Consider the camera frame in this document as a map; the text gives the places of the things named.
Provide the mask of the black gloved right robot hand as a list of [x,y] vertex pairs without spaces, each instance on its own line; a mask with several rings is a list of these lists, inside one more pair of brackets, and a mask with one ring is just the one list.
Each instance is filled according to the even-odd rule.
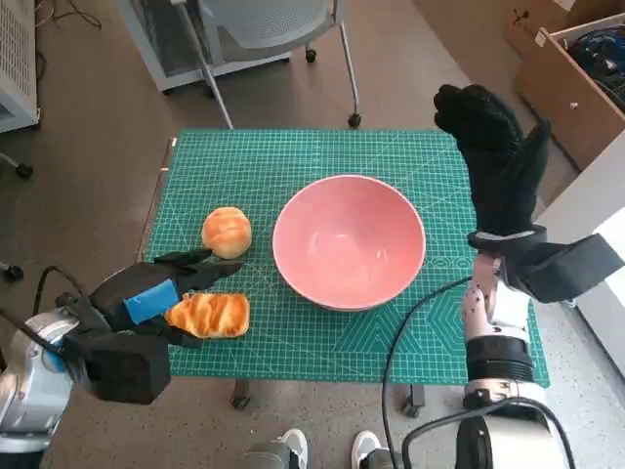
[[434,105],[437,127],[455,139],[468,168],[477,230],[499,236],[532,231],[551,123],[540,120],[524,133],[515,113],[478,84],[444,84]]

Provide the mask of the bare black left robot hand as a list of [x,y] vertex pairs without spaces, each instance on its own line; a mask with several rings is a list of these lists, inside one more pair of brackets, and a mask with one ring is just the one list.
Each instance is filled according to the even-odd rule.
[[165,313],[185,293],[207,290],[216,281],[238,272],[241,261],[213,262],[210,249],[174,251],[139,262],[103,281],[90,295],[93,306],[114,331],[155,335],[169,344],[198,348],[201,340],[170,325]]

